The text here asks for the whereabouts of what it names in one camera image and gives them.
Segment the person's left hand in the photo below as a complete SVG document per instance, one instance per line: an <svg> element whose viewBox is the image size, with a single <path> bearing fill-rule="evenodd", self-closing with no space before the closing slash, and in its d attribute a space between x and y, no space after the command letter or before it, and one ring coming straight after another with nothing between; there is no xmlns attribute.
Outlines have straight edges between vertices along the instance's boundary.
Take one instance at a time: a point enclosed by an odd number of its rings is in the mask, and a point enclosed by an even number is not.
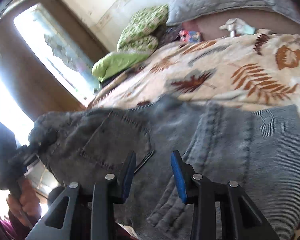
<svg viewBox="0 0 300 240"><path fill-rule="evenodd" d="M36 191L32 187L28 179L19 181L21 195L15 198L11 194L7 197L7 204L11 213L24 225L29 228L39 220L42 214L40 200L36 195Z"/></svg>

